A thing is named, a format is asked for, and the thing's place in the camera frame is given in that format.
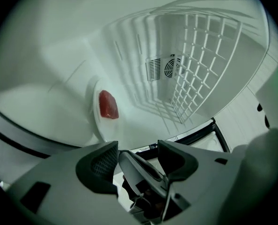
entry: vent slot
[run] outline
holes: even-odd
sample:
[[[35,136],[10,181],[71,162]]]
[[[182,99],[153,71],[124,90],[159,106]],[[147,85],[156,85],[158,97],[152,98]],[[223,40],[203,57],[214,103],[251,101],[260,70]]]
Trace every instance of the vent slot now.
[[[189,64],[189,58],[188,57],[185,57],[184,58],[184,66],[187,68],[188,67],[188,64]],[[186,72],[186,69],[182,68],[182,74],[184,74]]]
[[[161,78],[161,59],[154,59],[149,62],[149,81],[156,81]]]

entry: black metal frame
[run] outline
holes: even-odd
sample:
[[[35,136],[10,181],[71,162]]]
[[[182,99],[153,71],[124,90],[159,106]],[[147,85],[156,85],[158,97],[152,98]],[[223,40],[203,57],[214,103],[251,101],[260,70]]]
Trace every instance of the black metal frame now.
[[[175,141],[176,143],[181,143],[184,145],[188,145],[190,146],[191,144],[195,143],[196,141],[204,138],[205,136],[209,135],[211,132],[215,132],[216,136],[218,138],[218,141],[221,144],[221,147],[223,149],[224,152],[230,152],[229,147],[227,145],[227,142],[225,141],[219,127],[216,124],[216,120],[214,118],[212,118],[213,122],[211,122],[209,125],[207,125],[206,127],[198,130],[197,132],[190,134],[184,138],[181,138],[177,141]],[[149,146],[150,148],[152,147],[152,149],[150,150],[146,150],[146,151],[142,151],[142,152],[137,152],[136,154],[140,157],[142,157],[145,160],[150,160],[153,158],[157,158],[158,157],[158,145],[157,143],[152,144]]]

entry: raw steak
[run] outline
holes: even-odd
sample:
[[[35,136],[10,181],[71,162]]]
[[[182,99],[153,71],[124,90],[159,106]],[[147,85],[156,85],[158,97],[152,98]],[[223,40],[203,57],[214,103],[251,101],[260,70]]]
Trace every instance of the raw steak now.
[[[99,95],[100,111],[103,118],[117,119],[119,118],[117,104],[115,98],[106,90],[100,92]]]

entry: white plastic surface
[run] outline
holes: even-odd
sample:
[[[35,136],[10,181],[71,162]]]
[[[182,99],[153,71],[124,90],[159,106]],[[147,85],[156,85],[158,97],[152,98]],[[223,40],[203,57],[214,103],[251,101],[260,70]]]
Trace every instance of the white plastic surface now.
[[[109,92],[116,101],[119,118],[108,119],[101,116],[99,95],[102,90]],[[100,79],[95,85],[93,94],[93,113],[97,128],[105,142],[121,141],[124,135],[124,110],[123,104],[117,96],[115,87],[108,84],[105,79]]]

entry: white wire rack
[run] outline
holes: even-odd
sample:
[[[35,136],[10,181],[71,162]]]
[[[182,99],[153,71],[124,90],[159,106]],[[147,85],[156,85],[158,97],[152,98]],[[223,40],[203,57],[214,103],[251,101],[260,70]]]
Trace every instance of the white wire rack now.
[[[186,15],[185,26],[176,42],[180,53],[176,58],[181,57],[181,62],[179,68],[173,67],[175,88],[170,99],[181,123],[190,118],[215,89],[236,50],[241,30],[242,23],[236,20]],[[185,58],[189,64],[184,65]]]

